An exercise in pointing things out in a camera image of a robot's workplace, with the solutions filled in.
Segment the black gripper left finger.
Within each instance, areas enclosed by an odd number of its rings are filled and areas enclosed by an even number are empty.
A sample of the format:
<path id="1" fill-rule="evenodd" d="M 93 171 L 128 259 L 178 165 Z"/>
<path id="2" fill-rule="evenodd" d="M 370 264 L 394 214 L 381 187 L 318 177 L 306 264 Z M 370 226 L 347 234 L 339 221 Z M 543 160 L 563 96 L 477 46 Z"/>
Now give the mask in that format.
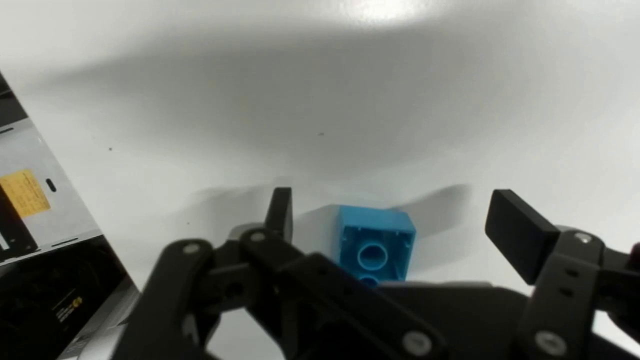
<path id="1" fill-rule="evenodd" d="M 206 343 L 246 309 L 286 360 L 446 360 L 448 342 L 416 312 L 292 244 L 292 191 L 271 191 L 265 219 L 222 245 L 166 245 L 111 360 L 220 360 Z"/>

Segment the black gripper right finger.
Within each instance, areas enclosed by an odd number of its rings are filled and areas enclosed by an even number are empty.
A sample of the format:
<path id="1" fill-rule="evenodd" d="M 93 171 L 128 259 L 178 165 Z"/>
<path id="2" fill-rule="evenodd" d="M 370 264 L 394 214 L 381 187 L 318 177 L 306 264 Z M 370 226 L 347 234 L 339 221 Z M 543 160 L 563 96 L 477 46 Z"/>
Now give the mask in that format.
<path id="1" fill-rule="evenodd" d="M 514 337 L 518 360 L 638 360 L 592 329 L 602 309 L 638 339 L 635 253 L 611 249 L 585 229 L 552 224 L 507 187 L 492 191 L 483 232 L 532 285 Z"/>

